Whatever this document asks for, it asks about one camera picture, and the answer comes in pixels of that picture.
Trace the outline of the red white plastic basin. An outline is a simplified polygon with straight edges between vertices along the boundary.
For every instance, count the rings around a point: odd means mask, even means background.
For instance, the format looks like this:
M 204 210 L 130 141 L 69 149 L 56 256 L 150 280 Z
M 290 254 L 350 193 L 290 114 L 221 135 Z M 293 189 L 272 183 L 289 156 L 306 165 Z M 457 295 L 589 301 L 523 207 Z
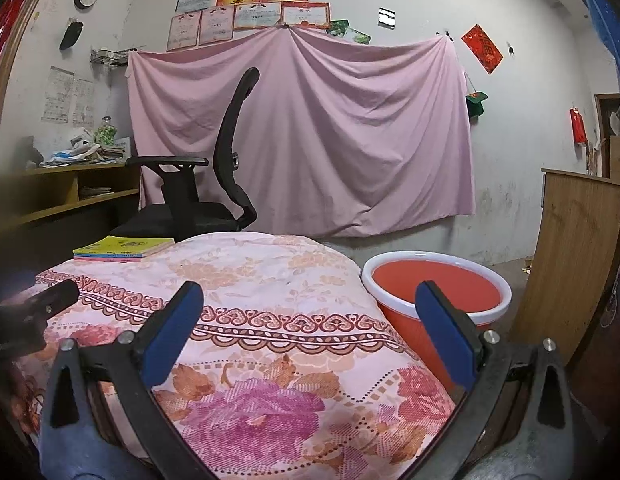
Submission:
M 408 250 L 368 259 L 362 283 L 445 388 L 472 390 L 484 358 L 479 335 L 512 300 L 501 275 L 459 257 Z

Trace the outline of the stack of colourful books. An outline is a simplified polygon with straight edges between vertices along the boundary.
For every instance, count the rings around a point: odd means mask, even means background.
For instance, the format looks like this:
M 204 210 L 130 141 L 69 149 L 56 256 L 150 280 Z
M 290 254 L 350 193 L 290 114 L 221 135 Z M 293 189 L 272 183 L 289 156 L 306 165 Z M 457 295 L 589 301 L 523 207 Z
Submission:
M 76 248 L 78 260 L 138 261 L 174 245 L 173 238 L 106 236 L 93 244 Z

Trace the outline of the wooden shelf desk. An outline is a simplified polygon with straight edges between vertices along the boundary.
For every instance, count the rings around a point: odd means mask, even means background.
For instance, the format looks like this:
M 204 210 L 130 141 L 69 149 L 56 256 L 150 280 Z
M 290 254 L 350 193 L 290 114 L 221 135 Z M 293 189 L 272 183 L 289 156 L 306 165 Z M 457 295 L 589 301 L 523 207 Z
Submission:
M 139 185 L 123 164 L 0 174 L 0 257 L 41 269 L 70 259 L 135 214 Z

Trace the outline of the wooden cabinet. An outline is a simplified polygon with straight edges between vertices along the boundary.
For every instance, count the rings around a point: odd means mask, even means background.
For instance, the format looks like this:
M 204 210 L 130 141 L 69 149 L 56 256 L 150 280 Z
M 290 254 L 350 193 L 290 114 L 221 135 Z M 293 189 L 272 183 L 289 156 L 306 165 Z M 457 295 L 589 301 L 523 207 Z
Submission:
M 543 172 L 542 218 L 531 272 L 510 330 L 516 342 L 553 339 L 576 398 L 599 419 L 620 412 L 620 136 L 610 176 Z

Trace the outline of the floral pink tablecloth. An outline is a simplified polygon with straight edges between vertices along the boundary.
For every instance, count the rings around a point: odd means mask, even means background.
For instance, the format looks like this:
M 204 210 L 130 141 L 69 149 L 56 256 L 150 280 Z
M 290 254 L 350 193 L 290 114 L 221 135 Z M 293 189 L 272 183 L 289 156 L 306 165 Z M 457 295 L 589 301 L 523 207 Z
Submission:
M 302 236 L 200 235 L 136 263 L 69 260 L 36 278 L 80 297 L 17 362 L 11 413 L 40 432 L 60 342 L 108 344 L 187 281 L 205 304 L 161 408 L 222 479 L 395 479 L 455 405 L 398 335 L 349 258 Z

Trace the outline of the pile of papers on shelf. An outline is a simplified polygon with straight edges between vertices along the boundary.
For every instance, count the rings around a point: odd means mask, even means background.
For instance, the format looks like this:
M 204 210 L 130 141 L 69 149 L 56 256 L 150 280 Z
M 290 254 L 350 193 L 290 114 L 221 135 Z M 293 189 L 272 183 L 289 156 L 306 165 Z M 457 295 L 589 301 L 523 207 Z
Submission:
M 52 154 L 41 167 L 88 166 L 122 164 L 126 161 L 124 148 L 116 145 L 101 145 L 82 140 L 74 144 L 69 150 L 58 151 Z

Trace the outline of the green candy jar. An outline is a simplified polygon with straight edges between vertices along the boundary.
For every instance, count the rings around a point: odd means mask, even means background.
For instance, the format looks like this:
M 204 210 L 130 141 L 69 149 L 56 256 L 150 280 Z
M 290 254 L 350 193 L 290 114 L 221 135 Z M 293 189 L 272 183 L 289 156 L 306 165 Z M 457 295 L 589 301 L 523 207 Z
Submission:
M 110 116 L 104 116 L 94 132 L 94 141 L 99 145 L 113 145 L 116 142 L 118 129 L 112 124 Z

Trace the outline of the pink hanging bed sheet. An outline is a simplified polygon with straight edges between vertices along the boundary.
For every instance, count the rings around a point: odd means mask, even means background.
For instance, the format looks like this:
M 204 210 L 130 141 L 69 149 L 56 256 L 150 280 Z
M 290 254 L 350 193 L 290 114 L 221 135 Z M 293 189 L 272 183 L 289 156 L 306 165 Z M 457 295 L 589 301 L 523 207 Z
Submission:
M 369 237 L 472 214 L 466 81 L 450 39 L 350 44 L 301 27 L 179 52 L 131 55 L 139 154 L 208 155 L 241 76 L 236 174 L 255 229 Z

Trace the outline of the green red hanging ornament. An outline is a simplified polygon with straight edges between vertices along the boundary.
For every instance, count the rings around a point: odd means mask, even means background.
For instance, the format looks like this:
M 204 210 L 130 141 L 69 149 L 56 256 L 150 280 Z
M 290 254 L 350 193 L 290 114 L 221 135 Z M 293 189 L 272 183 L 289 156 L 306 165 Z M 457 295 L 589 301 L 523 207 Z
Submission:
M 465 96 L 468 118 L 470 120 L 478 119 L 485 113 L 484 102 L 486 99 L 488 99 L 488 96 L 481 91 L 470 92 Z

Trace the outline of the wall calendar sheets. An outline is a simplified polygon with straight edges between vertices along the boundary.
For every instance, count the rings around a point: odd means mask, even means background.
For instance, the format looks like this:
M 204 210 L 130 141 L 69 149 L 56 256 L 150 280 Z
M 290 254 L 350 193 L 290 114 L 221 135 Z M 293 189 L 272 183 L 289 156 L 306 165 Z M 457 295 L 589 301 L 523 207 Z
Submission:
M 50 66 L 40 120 L 56 125 L 92 128 L 94 125 L 95 84 L 70 70 Z

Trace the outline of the red paper wall decoration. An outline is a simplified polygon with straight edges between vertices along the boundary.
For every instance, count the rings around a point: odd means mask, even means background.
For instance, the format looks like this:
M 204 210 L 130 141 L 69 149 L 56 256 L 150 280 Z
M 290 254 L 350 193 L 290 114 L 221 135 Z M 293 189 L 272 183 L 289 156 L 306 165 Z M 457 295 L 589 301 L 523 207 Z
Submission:
M 502 62 L 503 54 L 479 24 L 463 35 L 462 40 L 488 75 L 491 75 Z

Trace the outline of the black brush on wall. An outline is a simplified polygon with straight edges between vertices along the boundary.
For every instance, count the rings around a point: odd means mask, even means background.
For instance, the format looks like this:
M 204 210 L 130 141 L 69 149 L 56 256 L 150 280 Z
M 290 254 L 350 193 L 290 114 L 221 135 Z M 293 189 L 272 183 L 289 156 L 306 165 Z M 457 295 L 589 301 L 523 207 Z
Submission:
M 66 28 L 59 44 L 60 51 L 71 49 L 80 39 L 83 32 L 84 24 L 79 21 L 72 21 Z

